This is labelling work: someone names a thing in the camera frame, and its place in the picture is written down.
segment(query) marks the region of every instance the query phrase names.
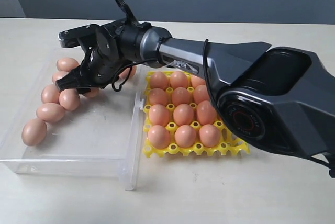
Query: clear plastic container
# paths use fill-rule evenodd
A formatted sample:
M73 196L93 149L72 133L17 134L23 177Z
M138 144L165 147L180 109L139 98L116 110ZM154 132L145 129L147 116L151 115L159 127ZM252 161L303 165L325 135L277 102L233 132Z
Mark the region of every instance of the clear plastic container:
M0 162L18 174L118 177L126 190L133 190L144 134L143 91L149 69L144 65L121 92L109 85L96 98L81 96L80 107L48 125L48 135L37 147L22 142L22 128L36 117L41 91L57 71L56 61L72 57L81 62L83 56L80 48L52 52L0 143Z

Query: brown egg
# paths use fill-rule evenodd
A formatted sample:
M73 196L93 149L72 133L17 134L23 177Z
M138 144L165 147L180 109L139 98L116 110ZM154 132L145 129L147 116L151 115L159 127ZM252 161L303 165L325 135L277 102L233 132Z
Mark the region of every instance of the brown egg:
M170 76L170 86L173 89L178 87L188 88L188 79L184 72L175 71Z
M59 103L59 94L57 87L54 84L47 85L41 93L42 103Z
M164 126L152 126L148 131L148 140L157 149L164 149L170 144L170 132Z
M178 87L172 92L171 100L175 106L189 104L191 102L191 94L184 87Z
M137 68L136 66L132 67L129 78L132 78L133 76L135 76L136 68ZM119 75L119 78L123 80L126 79L129 71L130 71L130 68L126 68L124 71L121 72L121 74Z
M191 75L191 86L195 89L196 87L198 87L199 85L206 85L206 81L200 77Z
M209 101L209 95L207 91L207 86L204 84L199 85L193 91L194 102L198 105L202 101Z
M173 120L178 126L189 125L193 117L193 108L188 104L178 105L173 111Z
M153 126L166 126L169 123L170 112L164 105L151 106L148 115Z
M79 94L76 89L66 89L59 95L59 104L65 110L74 111L80 104Z
M216 111L210 101L202 101L196 108L196 116L201 125L213 124L216 118Z
M168 77L161 71L156 71L150 77L150 88L160 88L166 90L169 86Z
M59 72L54 73L54 75L52 76L53 83L55 83L58 79L62 79L66 75L68 75L68 72L66 71L59 71Z
M45 103L37 108L36 116L45 122L55 123L65 116L65 110L59 104Z
M88 98L93 98L93 97L96 97L99 94L99 92L100 92L99 88L93 87L91 88L90 92L83 94L83 96L88 97Z
M219 144L220 130L214 125L204 125L199 130L200 142L206 147L214 147Z
M194 145L195 138L195 129L189 125L180 126L174 134L174 140L181 148L188 148Z
M56 63L57 70L66 72L70 72L78 66L79 63L74 58L61 58Z
M47 124L40 118L30 120L22 130L22 141L25 145L33 147L42 142L47 135Z
M168 94L159 88L154 88L149 92L148 95L150 105L168 105L169 103L169 96Z

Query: yellow egg tray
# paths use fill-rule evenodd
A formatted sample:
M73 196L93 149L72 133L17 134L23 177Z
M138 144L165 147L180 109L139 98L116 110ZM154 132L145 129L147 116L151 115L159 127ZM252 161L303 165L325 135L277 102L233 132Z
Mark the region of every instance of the yellow egg tray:
M145 132L148 132L150 127L151 127L151 122L149 120L148 112L149 109L151 108L151 105L148 100L148 94L151 90L150 88L150 77L154 72L148 72L147 74L147 88L145 90L145 96L146 96L146 105L144 106L144 112L146 113L146 122L144 124L143 130ZM169 78L173 71L165 71L163 72L167 77ZM191 75L186 73L186 76L188 78L188 83L189 87L187 90L191 93L191 102L193 102L193 87L191 87ZM228 151L231 152L232 155L237 155L240 151L244 150L247 154L250 154L250 148L248 144L243 141L240 138L236 138L232 132L224 125L222 120L218 117L216 117L216 121L213 123L214 126L216 126L220 132L222 133L220 137L219 144L215 147L206 147L204 146L200 140L199 140L199 129L202 127L202 125L196 121L196 118L194 118L194 121L190 124L191 127L193 127L196 130L197 137L196 137L196 142L194 143L193 146L189 148L181 148L179 147L175 140L174 140L174 133L177 131L178 126L177 124L173 121L173 111L175 109L175 106L171 102L171 94L173 92L173 88L169 87L165 90L169 96L169 104L166 106L167 109L170 112L170 122L166 125L166 129L170 132L171 135L171 143L167 148L164 149L157 149L153 147L148 138L146 138L144 147L143 147L143 152L146 155L147 158L150 158L150 156L153 153L158 154L159 157L163 157L166 153L169 154L177 154L177 153L182 153L183 156L188 156L191 152L195 152L197 155L201 155L202 153L206 153L208 156L212 156L216 151L220 152L221 155L226 155ZM197 105L196 103L190 103L190 106L195 110Z

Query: robotic arm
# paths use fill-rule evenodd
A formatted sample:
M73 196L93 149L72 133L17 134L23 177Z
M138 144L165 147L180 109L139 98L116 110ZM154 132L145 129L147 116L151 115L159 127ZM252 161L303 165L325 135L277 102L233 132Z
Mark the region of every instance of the robotic arm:
M81 46L85 53L80 66L56 81L59 91L83 94L112 84L118 92L122 84L114 83L126 68L173 66L205 79L212 105L236 136L266 152L322 164L335 177L335 77L315 53L270 49L265 42L175 39L164 28L139 23L124 0L115 1L125 19L59 33L63 48Z

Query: table surface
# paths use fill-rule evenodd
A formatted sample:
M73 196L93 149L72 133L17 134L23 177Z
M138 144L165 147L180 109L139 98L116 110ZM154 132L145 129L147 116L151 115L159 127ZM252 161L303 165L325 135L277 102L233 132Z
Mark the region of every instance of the table surface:
M90 23L106 21L0 19L1 137L46 57L60 47L58 32ZM153 24L175 38L314 51L335 75L332 25ZM131 192L117 180L19 176L0 164L0 223L333 223L334 195L326 168L255 148L238 157L142 154Z

